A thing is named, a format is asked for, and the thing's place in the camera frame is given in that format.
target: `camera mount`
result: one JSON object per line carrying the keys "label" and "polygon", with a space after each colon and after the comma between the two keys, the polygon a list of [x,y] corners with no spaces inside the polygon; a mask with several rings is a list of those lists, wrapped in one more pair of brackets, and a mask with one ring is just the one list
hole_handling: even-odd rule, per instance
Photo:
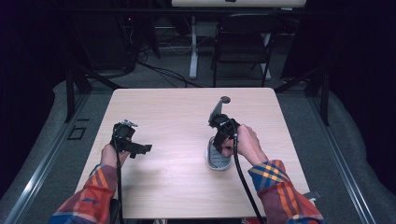
{"label": "camera mount", "polygon": [[221,114],[222,104],[228,104],[230,102],[230,97],[222,96],[209,117],[209,126],[218,129],[213,140],[213,146],[219,153],[222,151],[221,144],[224,140],[233,138],[235,130],[239,127],[239,123],[235,119],[230,119],[227,115]]}
{"label": "camera mount", "polygon": [[151,151],[152,147],[152,145],[140,145],[132,142],[132,136],[135,132],[133,127],[137,127],[137,125],[128,119],[115,124],[110,141],[111,146],[118,152],[131,152],[130,158],[132,159],[136,157],[136,154],[146,154],[146,152]]}

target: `person's right hand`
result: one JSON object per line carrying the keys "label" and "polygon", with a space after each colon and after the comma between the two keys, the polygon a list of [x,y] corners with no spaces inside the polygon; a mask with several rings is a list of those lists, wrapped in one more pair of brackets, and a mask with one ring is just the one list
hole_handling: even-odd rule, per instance
{"label": "person's right hand", "polygon": [[[267,156],[262,151],[260,141],[257,138],[257,134],[253,130],[241,124],[237,130],[238,133],[238,153],[244,156],[251,165],[258,165],[264,161],[268,161]],[[233,155],[233,139],[226,139],[222,146],[221,153],[229,157]]]}

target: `white table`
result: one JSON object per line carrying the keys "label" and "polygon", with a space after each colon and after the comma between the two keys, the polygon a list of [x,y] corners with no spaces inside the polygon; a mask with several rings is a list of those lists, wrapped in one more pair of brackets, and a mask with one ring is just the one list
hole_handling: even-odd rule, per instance
{"label": "white table", "polygon": [[[233,161],[221,172],[205,163],[208,140],[216,134],[208,126],[209,114],[221,96],[231,98],[222,113],[251,126],[268,157],[285,163],[295,188],[309,192],[276,95],[266,88],[114,91],[77,190],[99,162],[113,125],[129,119],[139,125],[133,142],[153,146],[122,167],[125,218],[255,217]],[[250,165],[242,156],[239,160],[265,216],[248,175]]]}
{"label": "white table", "polygon": [[[293,7],[304,7],[306,0],[236,0],[226,2],[225,0],[172,0],[173,7],[281,7],[291,9]],[[191,18],[191,65],[190,79],[197,78],[198,51],[196,42],[196,20]]]}

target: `cuff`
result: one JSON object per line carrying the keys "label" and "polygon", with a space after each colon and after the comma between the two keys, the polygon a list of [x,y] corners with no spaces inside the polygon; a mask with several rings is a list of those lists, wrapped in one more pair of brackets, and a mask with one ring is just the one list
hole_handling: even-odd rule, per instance
{"label": "cuff", "polygon": [[100,189],[108,189],[114,193],[117,189],[117,182],[116,168],[110,165],[98,164],[92,170],[85,187],[92,186]]}
{"label": "cuff", "polygon": [[248,170],[256,191],[267,189],[280,182],[290,181],[282,161],[265,161]]}

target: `hand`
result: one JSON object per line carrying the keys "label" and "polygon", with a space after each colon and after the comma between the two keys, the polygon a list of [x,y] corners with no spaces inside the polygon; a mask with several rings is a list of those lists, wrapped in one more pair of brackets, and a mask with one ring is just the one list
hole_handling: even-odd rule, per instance
{"label": "hand", "polygon": [[[128,151],[123,151],[119,153],[121,166],[125,163],[125,160],[129,157],[131,153]],[[102,149],[102,158],[100,160],[101,164],[110,165],[117,168],[117,152],[116,149],[110,144],[105,145]]]}
{"label": "hand", "polygon": [[[260,141],[257,134],[253,130],[242,124],[238,130],[238,153],[244,156],[251,165],[258,165],[264,161],[268,161],[267,156],[262,151]],[[229,157],[233,155],[233,139],[226,139],[222,146],[221,153]]]}

